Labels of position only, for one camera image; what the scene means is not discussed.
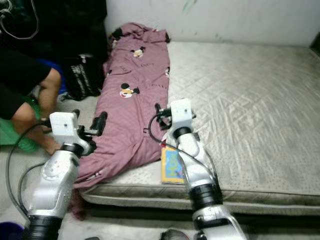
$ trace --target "person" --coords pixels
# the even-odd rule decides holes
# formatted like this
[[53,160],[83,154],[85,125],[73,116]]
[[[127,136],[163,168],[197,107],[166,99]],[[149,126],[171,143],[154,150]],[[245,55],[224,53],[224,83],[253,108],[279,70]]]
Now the person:
[[[61,85],[59,72],[19,51],[0,47],[0,118],[11,120],[19,134],[38,122],[35,111],[22,98],[37,85],[41,87],[38,96],[41,118],[48,118],[56,107]],[[26,136],[50,155],[60,148],[41,127]]]

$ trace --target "white wall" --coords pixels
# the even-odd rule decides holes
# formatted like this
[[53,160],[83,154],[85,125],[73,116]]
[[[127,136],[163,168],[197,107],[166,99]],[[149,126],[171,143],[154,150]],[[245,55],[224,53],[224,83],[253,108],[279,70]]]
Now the white wall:
[[167,29],[174,41],[308,47],[320,0],[106,0],[108,33],[126,22]]

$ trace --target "black bag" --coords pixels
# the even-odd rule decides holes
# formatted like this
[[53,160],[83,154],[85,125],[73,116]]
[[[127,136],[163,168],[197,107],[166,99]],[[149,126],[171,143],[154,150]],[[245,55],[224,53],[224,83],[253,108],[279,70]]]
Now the black bag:
[[66,57],[62,64],[67,94],[60,100],[81,101],[88,96],[100,95],[104,82],[102,64],[91,55]]

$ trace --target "yellow book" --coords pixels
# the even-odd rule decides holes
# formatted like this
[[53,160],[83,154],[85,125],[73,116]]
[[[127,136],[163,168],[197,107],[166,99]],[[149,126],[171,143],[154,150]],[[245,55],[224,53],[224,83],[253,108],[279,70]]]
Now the yellow book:
[[183,169],[179,162],[178,151],[163,147],[161,152],[162,182],[167,184],[184,184]]

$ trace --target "black shorts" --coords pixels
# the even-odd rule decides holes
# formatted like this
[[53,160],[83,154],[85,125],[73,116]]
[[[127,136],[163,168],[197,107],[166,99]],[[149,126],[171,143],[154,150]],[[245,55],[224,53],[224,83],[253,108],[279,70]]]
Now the black shorts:
[[0,118],[10,120],[51,67],[10,49],[0,49]]

